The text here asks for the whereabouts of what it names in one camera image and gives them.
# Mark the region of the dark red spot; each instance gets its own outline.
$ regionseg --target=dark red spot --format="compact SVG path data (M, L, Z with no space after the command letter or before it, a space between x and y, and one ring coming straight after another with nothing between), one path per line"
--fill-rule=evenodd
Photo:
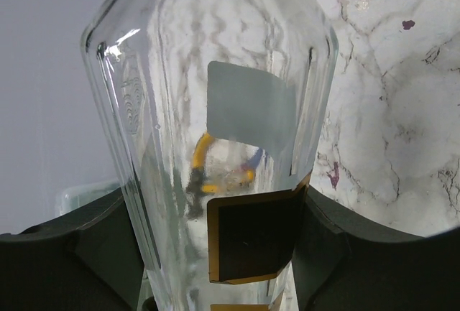
M337 190L337 184L339 183L340 175L339 175L339 163L334 162L333 170L327 173L329 179L331 180L331 185L334 190Z
M415 22L413 20L407 20L402 23L403 29L412 29L415 26Z

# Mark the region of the transparent bottle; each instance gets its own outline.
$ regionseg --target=transparent bottle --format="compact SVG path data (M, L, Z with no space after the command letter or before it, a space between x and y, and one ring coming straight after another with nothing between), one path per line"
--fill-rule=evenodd
M245 277L270 234L229 236L265 250L238 271L253 216L219 207L308 183L337 53L316 1L106 0L82 51L159 310L276 310L290 257Z

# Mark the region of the marble surface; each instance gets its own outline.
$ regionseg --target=marble surface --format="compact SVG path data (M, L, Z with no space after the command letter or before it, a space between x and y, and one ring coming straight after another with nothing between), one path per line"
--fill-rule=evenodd
M460 221L460 0L318 0L339 58L311 180L378 223Z

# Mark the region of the translucent container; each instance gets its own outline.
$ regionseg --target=translucent container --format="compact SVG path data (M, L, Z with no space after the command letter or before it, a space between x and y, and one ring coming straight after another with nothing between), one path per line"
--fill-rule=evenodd
M82 51L159 310L277 310L272 237L295 232L336 62L316 1L106 0Z

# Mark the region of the plain gray background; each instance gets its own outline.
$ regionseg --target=plain gray background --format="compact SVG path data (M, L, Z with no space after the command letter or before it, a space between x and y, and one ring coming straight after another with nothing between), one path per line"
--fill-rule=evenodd
M0 0L0 233L55 217L67 187L115 177L80 53L104 0Z

